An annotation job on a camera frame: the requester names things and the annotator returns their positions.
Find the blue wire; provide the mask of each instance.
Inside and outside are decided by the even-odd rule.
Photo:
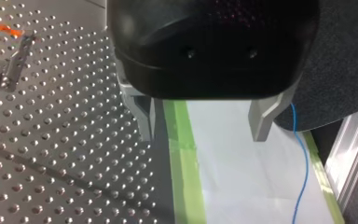
[[[307,186],[307,181],[308,181],[308,172],[309,172],[309,168],[308,168],[308,154],[307,154],[307,150],[305,149],[305,146],[303,144],[303,142],[301,141],[301,138],[298,136],[296,129],[297,129],[297,114],[296,114],[296,107],[294,104],[291,104],[292,106],[292,110],[293,110],[293,133],[296,136],[296,139],[298,141],[298,143],[301,145],[301,148],[304,152],[304,157],[305,157],[305,163],[306,163],[306,173],[305,173],[305,179],[304,179],[304,183],[303,186],[301,188],[300,194],[298,195],[297,198],[297,202],[296,202],[296,207],[295,207],[295,212],[293,213],[293,220],[292,220],[292,224],[296,224],[296,216],[297,216],[297,210],[298,210],[298,206],[300,205],[300,201],[302,198],[302,195],[304,193],[304,189]]]

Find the white sheet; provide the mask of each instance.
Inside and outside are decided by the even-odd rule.
[[[250,102],[188,102],[208,224],[292,223],[305,176],[294,135],[275,124],[255,143],[248,124]],[[310,165],[298,224],[334,223]]]

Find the screw hole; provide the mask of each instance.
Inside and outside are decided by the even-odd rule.
[[[248,48],[248,53],[249,53],[249,58],[253,59],[257,56],[257,49],[253,48],[253,47],[249,47]]]

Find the orange wire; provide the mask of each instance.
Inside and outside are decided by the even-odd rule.
[[[20,37],[23,33],[23,31],[21,31],[21,30],[13,30],[10,28],[10,26],[4,25],[4,24],[0,24],[0,31],[3,31],[10,35],[16,35],[18,37]]]

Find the metal table surface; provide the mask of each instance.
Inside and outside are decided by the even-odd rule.
[[[37,36],[16,91],[0,91],[0,223],[173,223],[161,102],[158,139],[140,141],[99,10],[0,1],[0,23]],[[0,59],[18,43],[0,33]]]

